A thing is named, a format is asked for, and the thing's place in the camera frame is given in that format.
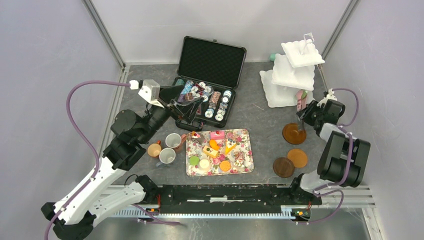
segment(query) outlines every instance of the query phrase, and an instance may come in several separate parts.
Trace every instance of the black cable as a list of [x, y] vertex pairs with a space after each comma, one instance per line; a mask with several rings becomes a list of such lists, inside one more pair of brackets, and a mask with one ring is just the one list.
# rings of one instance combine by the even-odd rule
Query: black cable
[[123, 187], [124, 187], [124, 188], [125, 188], [125, 185], [127, 184], [128, 179], [129, 179], [129, 178], [131, 178], [132, 176], [137, 176], [137, 178], [139, 177], [137, 174], [131, 174], [131, 175], [129, 175], [129, 176], [126, 178], [125, 182], [123, 183]]

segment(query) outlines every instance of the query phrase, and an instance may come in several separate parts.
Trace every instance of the gray floor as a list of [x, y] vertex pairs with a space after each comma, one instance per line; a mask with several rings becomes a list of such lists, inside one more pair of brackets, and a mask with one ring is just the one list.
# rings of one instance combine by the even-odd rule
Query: gray floor
[[[311, 211], [311, 220], [321, 219], [332, 209]], [[133, 218], [109, 217], [87, 240], [164, 239], [164, 240], [369, 240], [361, 209], [341, 209], [323, 223], [296, 226], [278, 219], [172, 219], [180, 226], [144, 225]]]
[[[253, 152], [254, 170], [251, 173], [231, 174], [221, 176], [191, 177], [186, 174], [185, 152], [177, 154], [175, 163], [171, 167], [156, 168], [157, 159], [145, 154], [138, 163], [119, 178], [114, 184], [123, 185], [127, 176], [131, 174], [148, 175], [156, 184], [231, 184], [231, 183], [258, 183], [281, 184], [291, 183], [292, 179], [301, 173], [316, 171], [318, 161], [326, 143], [307, 126], [306, 141], [300, 145], [287, 143], [282, 136], [283, 127], [296, 121], [296, 107], [268, 107], [259, 71], [272, 69], [273, 62], [245, 63], [241, 79], [236, 90], [237, 97], [229, 113], [228, 122], [224, 129], [246, 128], [250, 134], [250, 143]], [[134, 65], [129, 69], [127, 80], [154, 79], [161, 86], [169, 86], [177, 76], [177, 64], [163, 65]], [[315, 90], [313, 95], [321, 99], [324, 92], [324, 83], [315, 70]], [[137, 90], [125, 88], [121, 110], [131, 109], [139, 115], [144, 115], [146, 102], [138, 96]], [[205, 126], [204, 131], [216, 128]], [[175, 126], [170, 119], [151, 139], [165, 141], [171, 133], [183, 134], [187, 131]], [[292, 177], [281, 178], [273, 171], [273, 162], [276, 158], [285, 157], [289, 150], [300, 148], [309, 158], [307, 166], [295, 170]]]

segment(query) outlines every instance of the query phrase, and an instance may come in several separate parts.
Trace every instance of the white wall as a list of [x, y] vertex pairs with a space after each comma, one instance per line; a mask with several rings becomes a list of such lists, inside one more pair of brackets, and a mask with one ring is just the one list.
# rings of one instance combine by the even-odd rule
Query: white wall
[[[329, 88], [360, 97], [349, 129], [371, 143], [365, 171], [387, 239], [422, 239], [423, 1], [363, 0], [324, 64]], [[354, 101], [347, 105], [347, 122]]]
[[[67, 94], [83, 81], [117, 81], [120, 68], [79, 0], [1, 1], [0, 58], [0, 239], [42, 239], [41, 206], [94, 163], [68, 120]], [[114, 88], [80, 89], [71, 110], [97, 147]]]
[[322, 51], [349, 0], [93, 0], [127, 63], [178, 63], [183, 37], [247, 49], [246, 61], [282, 53], [312, 32]]

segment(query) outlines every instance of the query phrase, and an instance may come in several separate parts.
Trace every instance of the brown plate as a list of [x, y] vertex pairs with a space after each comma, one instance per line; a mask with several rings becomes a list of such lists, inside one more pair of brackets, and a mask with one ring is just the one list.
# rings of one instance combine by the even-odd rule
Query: brown plate
[[306, 131], [299, 131], [298, 124], [293, 122], [284, 126], [282, 136], [289, 144], [298, 145], [305, 141]]
[[272, 165], [274, 173], [279, 177], [288, 178], [295, 172], [295, 165], [287, 157], [279, 157]]
[[293, 162], [295, 168], [303, 168], [308, 164], [308, 155], [299, 148], [288, 151], [287, 158]]

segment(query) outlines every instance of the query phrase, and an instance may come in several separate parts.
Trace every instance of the green poker chip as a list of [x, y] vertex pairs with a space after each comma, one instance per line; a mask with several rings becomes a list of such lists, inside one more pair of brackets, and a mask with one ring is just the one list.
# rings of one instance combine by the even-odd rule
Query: green poker chip
[[190, 159], [188, 160], [188, 162], [190, 163], [190, 165], [196, 166], [199, 164], [199, 157], [197, 156], [191, 156]]

